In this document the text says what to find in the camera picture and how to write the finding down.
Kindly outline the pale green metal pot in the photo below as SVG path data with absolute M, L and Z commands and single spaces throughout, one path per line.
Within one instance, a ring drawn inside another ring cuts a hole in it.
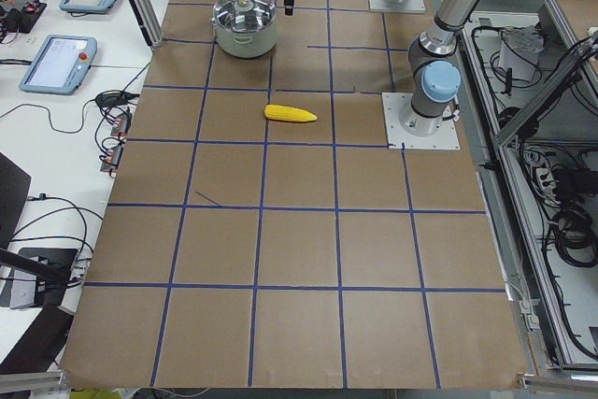
M 211 25 L 219 47 L 226 53 L 237 58 L 252 59 L 260 57 L 274 48 L 278 41 L 278 17 L 275 23 L 262 31 L 253 33 L 236 33 L 222 30 Z

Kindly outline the yellow corn cob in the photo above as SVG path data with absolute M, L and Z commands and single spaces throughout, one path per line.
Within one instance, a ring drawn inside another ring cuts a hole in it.
M 266 105 L 263 114 L 270 121 L 308 123 L 318 119 L 317 115 L 306 109 L 276 104 Z

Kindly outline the glass pot lid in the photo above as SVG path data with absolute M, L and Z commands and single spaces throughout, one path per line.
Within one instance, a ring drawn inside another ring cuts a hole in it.
M 271 0 L 219 0 L 213 7 L 212 24 L 222 30 L 246 34 L 273 25 L 276 16 Z

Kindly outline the near blue teach pendant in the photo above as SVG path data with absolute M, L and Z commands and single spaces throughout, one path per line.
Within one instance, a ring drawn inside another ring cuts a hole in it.
M 73 94 L 91 68 L 96 52 L 97 40 L 93 37 L 49 35 L 19 89 L 27 93 Z

